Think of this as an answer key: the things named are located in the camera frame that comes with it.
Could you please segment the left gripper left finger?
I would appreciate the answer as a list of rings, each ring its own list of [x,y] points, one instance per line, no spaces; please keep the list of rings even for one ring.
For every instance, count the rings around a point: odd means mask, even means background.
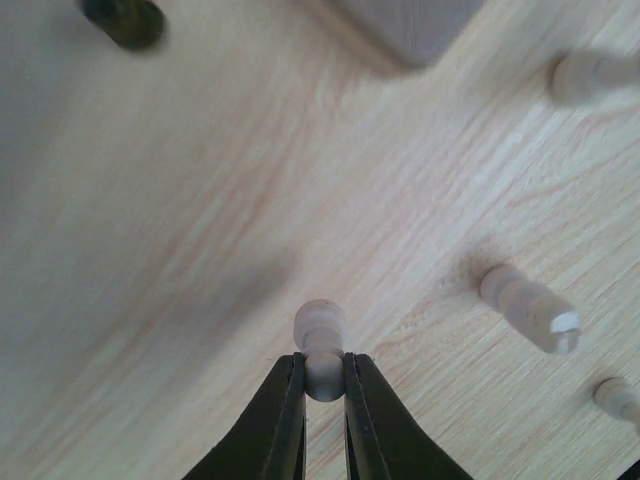
[[[303,479],[304,374],[302,354],[281,356],[233,427],[184,479]]]

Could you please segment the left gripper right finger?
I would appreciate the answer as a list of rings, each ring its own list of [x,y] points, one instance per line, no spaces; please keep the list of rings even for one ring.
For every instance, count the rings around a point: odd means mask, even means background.
[[[372,358],[344,356],[349,479],[469,479],[419,426]]]

